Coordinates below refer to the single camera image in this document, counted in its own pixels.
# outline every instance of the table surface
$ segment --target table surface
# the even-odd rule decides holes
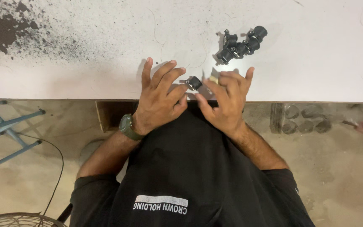
[[[257,25],[261,48],[219,65],[224,30]],[[247,101],[363,102],[363,0],[0,2],[0,99],[139,99],[147,57],[180,80],[254,66]]]

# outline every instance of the floor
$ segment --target floor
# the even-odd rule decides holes
[[[290,165],[315,225],[363,226],[363,135],[339,123],[347,105],[323,105],[333,116],[334,124],[329,132],[292,135],[270,132],[270,105],[248,103],[245,121]],[[0,115],[7,120],[39,108],[47,113],[22,122],[14,129],[48,140],[63,152],[63,176],[46,214],[56,219],[68,205],[81,149],[89,141],[109,134],[100,129],[93,101],[9,101],[0,106]],[[23,139],[28,143],[35,141]],[[19,148],[10,137],[0,136],[0,158]],[[48,143],[0,165],[0,214],[43,213],[60,170],[60,154]]]

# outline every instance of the green watch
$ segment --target green watch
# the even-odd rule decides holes
[[[141,140],[144,136],[134,132],[131,127],[133,124],[132,115],[126,114],[122,117],[120,121],[120,132],[123,133],[126,137],[132,140]]]

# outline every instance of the black cable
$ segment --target black cable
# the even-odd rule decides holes
[[[30,137],[30,138],[33,138],[33,139],[39,139],[39,140],[42,140],[42,141],[44,141],[44,142],[47,142],[47,143],[49,143],[49,144],[53,145],[53,147],[55,147],[55,148],[58,150],[58,152],[60,152],[60,155],[61,155],[61,161],[63,162],[63,166],[61,167],[61,173],[60,173],[60,176],[58,177],[58,181],[57,181],[56,187],[54,188],[53,194],[51,195],[50,201],[49,201],[49,202],[48,202],[48,204],[47,204],[46,210],[44,210],[44,214],[43,214],[43,215],[45,216],[45,215],[46,215],[46,212],[47,212],[47,210],[48,210],[48,207],[50,206],[51,200],[52,200],[52,199],[53,199],[53,197],[54,197],[54,193],[55,193],[55,191],[57,190],[58,183],[60,183],[61,175],[63,175],[63,170],[64,170],[64,157],[63,157],[63,153],[61,152],[61,150],[60,150],[60,149],[59,149],[56,145],[52,144],[51,142],[48,142],[48,141],[47,141],[47,140],[45,140],[45,139],[41,139],[41,138],[37,138],[37,137],[33,137],[33,136],[28,136],[28,135],[25,135],[25,134],[22,134],[22,133],[19,133],[19,132],[17,132],[17,134],[19,134],[19,135],[23,135],[23,136],[26,136],[26,137]]]

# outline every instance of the black t-shirt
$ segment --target black t-shirt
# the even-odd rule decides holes
[[[147,135],[127,173],[82,177],[71,226],[314,226],[290,170],[259,170],[202,116]]]

